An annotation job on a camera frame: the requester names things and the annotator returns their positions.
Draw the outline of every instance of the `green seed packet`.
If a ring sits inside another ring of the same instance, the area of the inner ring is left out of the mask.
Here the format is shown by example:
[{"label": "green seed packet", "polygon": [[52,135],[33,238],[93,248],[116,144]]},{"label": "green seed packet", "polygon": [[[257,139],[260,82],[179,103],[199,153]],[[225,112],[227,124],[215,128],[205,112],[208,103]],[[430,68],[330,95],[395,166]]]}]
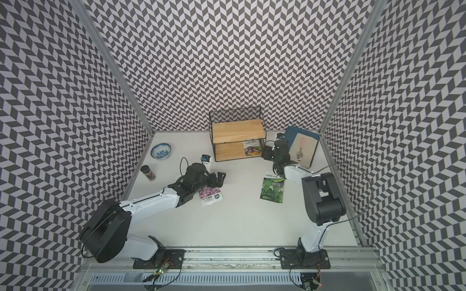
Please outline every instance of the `green seed packet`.
[{"label": "green seed packet", "polygon": [[260,198],[276,203],[283,203],[283,185],[285,179],[272,172],[265,172]]}]

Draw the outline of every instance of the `black mounting plate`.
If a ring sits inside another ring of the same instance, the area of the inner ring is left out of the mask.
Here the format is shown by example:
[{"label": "black mounting plate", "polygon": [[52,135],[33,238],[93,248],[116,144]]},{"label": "black mounting plate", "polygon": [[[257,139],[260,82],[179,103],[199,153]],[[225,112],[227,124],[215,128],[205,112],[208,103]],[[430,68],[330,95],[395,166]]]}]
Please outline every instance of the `black mounting plate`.
[{"label": "black mounting plate", "polygon": [[[326,250],[320,250],[315,253],[307,253],[310,262],[318,262],[321,269],[330,269],[330,261],[325,258],[328,258]],[[316,264],[309,265],[310,267],[300,266],[298,263],[298,256],[296,255],[296,250],[280,250],[280,263],[282,270],[289,270],[291,267],[293,269],[318,269],[319,267]]]},{"label": "black mounting plate", "polygon": [[[181,269],[181,264],[185,259],[185,250],[182,249],[176,249],[176,250],[165,250],[164,252],[164,261],[168,258],[170,263],[173,264],[173,267],[170,267],[170,269]],[[141,259],[135,259],[134,264],[133,264],[133,269],[137,270],[146,270],[146,269],[156,269],[159,268],[159,265],[155,265],[155,262],[152,261],[144,261]]]}]

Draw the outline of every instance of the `beige cutting board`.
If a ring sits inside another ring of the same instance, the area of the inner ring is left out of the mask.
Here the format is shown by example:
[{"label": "beige cutting board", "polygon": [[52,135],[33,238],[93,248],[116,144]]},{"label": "beige cutting board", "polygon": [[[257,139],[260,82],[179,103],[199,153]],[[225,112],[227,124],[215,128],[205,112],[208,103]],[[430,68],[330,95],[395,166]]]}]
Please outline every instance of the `beige cutting board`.
[{"label": "beige cutting board", "polygon": [[[301,138],[304,137],[304,146],[302,147],[302,159],[298,161],[296,158],[296,153],[299,152],[299,148],[301,147]],[[295,141],[290,147],[289,153],[292,161],[299,163],[301,166],[305,168],[311,167],[311,160],[314,156],[315,149],[317,147],[317,140],[310,136],[298,133],[296,135]]]}]

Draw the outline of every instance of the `wooden shelf board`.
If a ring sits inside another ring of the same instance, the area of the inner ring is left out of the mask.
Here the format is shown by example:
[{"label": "wooden shelf board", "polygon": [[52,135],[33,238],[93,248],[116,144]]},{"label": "wooden shelf board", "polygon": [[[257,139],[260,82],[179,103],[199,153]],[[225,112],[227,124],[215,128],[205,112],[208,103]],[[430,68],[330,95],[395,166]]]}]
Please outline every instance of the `wooden shelf board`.
[{"label": "wooden shelf board", "polygon": [[251,158],[244,153],[243,142],[229,142],[215,145],[215,159],[218,162]]},{"label": "wooden shelf board", "polygon": [[215,144],[260,138],[265,138],[265,131],[260,119],[212,124],[212,141]]}]

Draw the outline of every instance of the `cutting board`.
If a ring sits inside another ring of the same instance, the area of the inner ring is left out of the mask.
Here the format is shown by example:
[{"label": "cutting board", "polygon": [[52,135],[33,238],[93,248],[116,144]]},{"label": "cutting board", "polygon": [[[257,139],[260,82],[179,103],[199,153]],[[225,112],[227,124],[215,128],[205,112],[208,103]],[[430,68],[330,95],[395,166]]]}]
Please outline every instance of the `cutting board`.
[{"label": "cutting board", "polygon": [[296,126],[288,126],[287,130],[285,130],[285,139],[288,141],[289,145],[293,143],[298,133],[302,133],[305,136],[310,136],[316,140],[320,140],[320,136],[316,132],[301,129]]},{"label": "cutting board", "polygon": [[[304,155],[302,156],[302,159],[298,161],[298,158],[296,158],[296,153],[299,152],[299,149],[301,147],[301,139],[303,137],[304,137],[304,146],[302,147],[301,151]],[[291,160],[299,163],[301,166],[305,168],[310,168],[318,142],[319,141],[313,137],[310,137],[310,136],[307,136],[301,133],[296,134],[296,138],[293,141],[293,144],[291,145],[290,150],[289,150]]]}]

